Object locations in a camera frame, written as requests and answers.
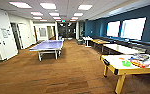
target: light fixture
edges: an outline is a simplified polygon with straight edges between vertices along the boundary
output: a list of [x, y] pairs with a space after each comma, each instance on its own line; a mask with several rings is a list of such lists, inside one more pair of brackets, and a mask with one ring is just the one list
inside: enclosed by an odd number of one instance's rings
[[41, 5], [44, 9], [56, 9], [55, 4], [53, 4], [53, 3], [40, 3], [40, 5]]
[[89, 10], [92, 7], [92, 5], [80, 5], [78, 7], [79, 10]]
[[56, 21], [62, 21], [62, 20], [56, 20]]
[[10, 4], [18, 7], [18, 8], [32, 8], [30, 5], [24, 2], [9, 2]]
[[77, 19], [78, 19], [78, 17], [72, 17], [71, 19], [72, 19], [72, 20], [77, 20]]
[[83, 16], [83, 13], [74, 13], [74, 16]]
[[49, 13], [51, 16], [59, 16], [59, 13]]
[[46, 22], [47, 20], [40, 20], [40, 21], [42, 21], [42, 22]]
[[31, 14], [32, 14], [32, 15], [36, 15], [36, 16], [43, 16], [43, 14], [40, 13], [40, 12], [31, 12]]
[[33, 17], [34, 19], [42, 19], [42, 17]]
[[70, 20], [71, 22], [75, 22], [76, 20]]
[[61, 19], [60, 17], [53, 17], [53, 19]]

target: blue table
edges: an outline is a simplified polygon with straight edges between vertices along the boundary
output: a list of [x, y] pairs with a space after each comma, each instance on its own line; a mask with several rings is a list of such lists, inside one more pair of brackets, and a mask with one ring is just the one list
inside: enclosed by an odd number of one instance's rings
[[29, 50], [38, 51], [39, 60], [41, 61], [44, 53], [55, 53], [55, 57], [57, 59], [58, 54], [60, 56], [62, 46], [63, 40], [47, 40], [33, 46]]

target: table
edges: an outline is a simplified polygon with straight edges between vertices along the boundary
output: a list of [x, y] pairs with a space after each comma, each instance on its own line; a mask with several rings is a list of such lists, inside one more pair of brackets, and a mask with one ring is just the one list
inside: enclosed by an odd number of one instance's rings
[[103, 41], [103, 40], [100, 40], [100, 39], [93, 39], [93, 40], [91, 40], [93, 43], [94, 43], [94, 48], [95, 48], [95, 46], [96, 46], [96, 44], [98, 44], [98, 45], [102, 45], [102, 52], [103, 52], [103, 49], [104, 49], [104, 45], [103, 44], [110, 44], [110, 42], [107, 42], [107, 41]]
[[55, 53], [55, 58], [61, 54], [64, 40], [47, 40], [30, 48], [30, 51], [38, 51], [39, 60], [41, 61], [44, 53]]
[[131, 49], [122, 45], [118, 45], [118, 44], [103, 44], [105, 47], [109, 48], [109, 54], [111, 54], [111, 49], [115, 50], [119, 53], [123, 53], [123, 54], [135, 54], [135, 53], [145, 53], [139, 50], [135, 50], [135, 49]]
[[91, 46], [88, 45], [88, 41], [89, 41], [89, 40], [93, 40], [93, 39], [90, 38], [90, 37], [83, 37], [83, 39], [85, 40], [85, 42], [87, 42], [87, 44], [86, 44], [85, 47], [91, 47]]
[[[118, 82], [116, 85], [115, 92], [117, 94], [121, 93], [123, 83], [125, 80], [125, 75], [127, 74], [147, 74], [150, 73], [150, 65], [146, 68], [140, 68], [135, 65], [129, 67], [122, 65], [122, 60], [124, 58], [128, 60], [132, 55], [102, 55], [101, 61], [105, 64], [104, 77], [107, 77], [108, 69], [111, 70], [115, 75], [118, 75]], [[144, 62], [145, 64], [150, 64], [150, 58]]]

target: floor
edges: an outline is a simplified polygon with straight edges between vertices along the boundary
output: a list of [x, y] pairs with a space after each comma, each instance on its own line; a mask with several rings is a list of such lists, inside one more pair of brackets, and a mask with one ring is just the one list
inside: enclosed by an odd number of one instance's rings
[[[65, 40], [61, 56], [42, 61], [29, 49], [0, 62], [0, 94], [115, 94], [118, 76], [104, 78], [98, 50]], [[127, 75], [121, 94], [150, 94], [150, 75]]]

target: trash can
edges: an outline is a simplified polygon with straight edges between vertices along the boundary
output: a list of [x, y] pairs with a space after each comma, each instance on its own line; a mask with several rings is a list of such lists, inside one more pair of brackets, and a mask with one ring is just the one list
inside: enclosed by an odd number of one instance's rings
[[77, 40], [77, 44], [78, 44], [78, 45], [83, 45], [83, 40], [78, 39], [78, 40]]

